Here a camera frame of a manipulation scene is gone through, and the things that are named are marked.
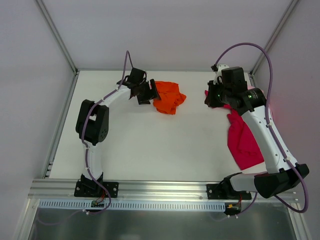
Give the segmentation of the orange t shirt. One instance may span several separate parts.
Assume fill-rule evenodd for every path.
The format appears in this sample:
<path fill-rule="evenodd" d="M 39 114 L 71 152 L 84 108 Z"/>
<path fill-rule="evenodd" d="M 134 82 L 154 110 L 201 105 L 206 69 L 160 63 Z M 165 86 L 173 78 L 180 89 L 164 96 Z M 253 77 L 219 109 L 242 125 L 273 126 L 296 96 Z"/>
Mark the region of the orange t shirt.
<path fill-rule="evenodd" d="M 156 81 L 155 85 L 160 99 L 154 99 L 153 106 L 162 114 L 175 115 L 177 107 L 184 103 L 187 96 L 180 92 L 175 82 Z"/>

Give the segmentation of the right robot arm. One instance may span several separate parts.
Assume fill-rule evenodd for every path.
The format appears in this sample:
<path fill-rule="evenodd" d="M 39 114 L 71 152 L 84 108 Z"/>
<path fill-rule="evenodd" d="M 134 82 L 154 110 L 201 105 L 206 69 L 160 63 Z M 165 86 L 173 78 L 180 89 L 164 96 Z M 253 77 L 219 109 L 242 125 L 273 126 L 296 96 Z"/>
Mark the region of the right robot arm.
<path fill-rule="evenodd" d="M 248 88 L 244 70 L 225 64 L 213 65 L 215 77 L 208 82 L 204 101 L 210 108 L 230 105 L 249 127 L 265 162 L 265 172 L 234 173 L 223 179 L 222 194 L 232 199 L 239 192 L 257 192 L 268 199 L 293 189 L 309 174 L 290 153 L 267 109 L 267 100 L 259 88 Z"/>

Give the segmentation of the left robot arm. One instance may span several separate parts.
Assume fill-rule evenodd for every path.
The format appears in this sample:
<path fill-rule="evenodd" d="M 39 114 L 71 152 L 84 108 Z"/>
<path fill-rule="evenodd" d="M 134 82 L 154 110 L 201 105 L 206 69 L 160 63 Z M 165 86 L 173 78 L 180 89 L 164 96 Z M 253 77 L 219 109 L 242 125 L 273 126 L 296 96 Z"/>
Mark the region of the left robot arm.
<path fill-rule="evenodd" d="M 83 144 L 84 170 L 76 183 L 75 197 L 100 197 L 111 190 L 103 179 L 101 143 L 109 132 L 110 111 L 134 97 L 139 105 L 160 99 L 155 80 L 147 80 L 147 73 L 138 68 L 132 68 L 130 74 L 99 101 L 85 99 L 81 103 L 75 131 Z"/>

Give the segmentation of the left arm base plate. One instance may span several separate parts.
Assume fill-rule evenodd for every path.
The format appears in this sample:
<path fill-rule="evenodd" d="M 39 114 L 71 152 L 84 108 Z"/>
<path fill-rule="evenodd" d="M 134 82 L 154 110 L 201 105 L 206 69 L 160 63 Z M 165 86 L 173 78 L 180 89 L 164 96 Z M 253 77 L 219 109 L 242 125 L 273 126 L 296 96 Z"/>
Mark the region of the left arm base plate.
<path fill-rule="evenodd" d="M 111 198 L 118 197 L 118 187 L 119 187 L 118 182 L 104 181 L 102 185 L 109 192 L 109 195 Z M 88 186 L 85 186 L 80 181 L 78 181 L 75 185 L 73 195 L 77 198 L 99 198 L 99 197 L 102 197 L 103 194 L 105 194 L 104 196 L 106 198 L 108 197 L 106 191 L 99 185 L 96 185 L 95 189 L 92 189 Z"/>

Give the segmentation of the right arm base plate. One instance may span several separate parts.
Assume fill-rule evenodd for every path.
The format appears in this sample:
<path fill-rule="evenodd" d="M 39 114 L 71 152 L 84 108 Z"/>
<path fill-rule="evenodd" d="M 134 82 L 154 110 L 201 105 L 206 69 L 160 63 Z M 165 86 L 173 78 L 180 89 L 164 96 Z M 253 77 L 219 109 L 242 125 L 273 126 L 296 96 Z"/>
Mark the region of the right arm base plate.
<path fill-rule="evenodd" d="M 235 191 L 230 184 L 225 182 L 208 183 L 206 185 L 209 200 L 251 200 L 252 195 L 246 191 Z"/>

